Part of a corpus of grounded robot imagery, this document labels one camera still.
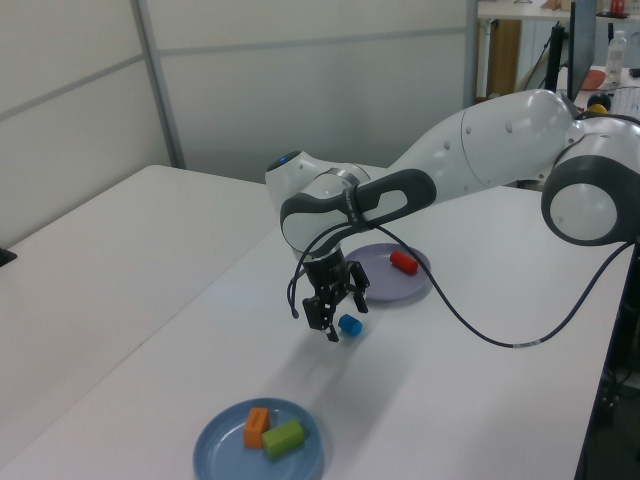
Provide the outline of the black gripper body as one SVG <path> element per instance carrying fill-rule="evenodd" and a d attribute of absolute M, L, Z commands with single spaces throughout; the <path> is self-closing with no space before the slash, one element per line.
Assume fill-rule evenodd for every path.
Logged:
<path fill-rule="evenodd" d="M 316 295 L 323 295 L 349 281 L 347 262 L 341 250 L 334 250 L 323 258 L 306 261 L 304 269 Z"/>

